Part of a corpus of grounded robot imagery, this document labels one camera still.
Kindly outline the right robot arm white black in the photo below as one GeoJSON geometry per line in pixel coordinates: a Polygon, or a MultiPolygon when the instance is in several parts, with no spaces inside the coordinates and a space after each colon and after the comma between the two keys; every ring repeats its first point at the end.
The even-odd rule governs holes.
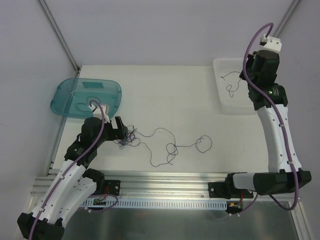
{"type": "Polygon", "coordinates": [[[262,124],[268,155],[268,171],[229,173],[224,191],[229,197],[242,190],[261,196],[298,193],[312,179],[295,153],[288,123],[288,99],[283,86],[275,82],[279,54],[255,51],[247,57],[240,77],[247,81],[248,96],[262,124]]]}

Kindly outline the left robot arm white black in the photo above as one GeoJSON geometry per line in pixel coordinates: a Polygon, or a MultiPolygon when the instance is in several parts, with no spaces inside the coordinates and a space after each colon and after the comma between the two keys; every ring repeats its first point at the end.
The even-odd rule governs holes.
{"type": "Polygon", "coordinates": [[[105,189],[105,175],[89,167],[98,148],[107,141],[124,140],[128,128],[116,116],[111,121],[90,117],[84,120],[81,132],[68,147],[62,167],[44,196],[30,213],[17,219],[22,236],[27,240],[60,240],[65,228],[83,202],[105,189]]]}

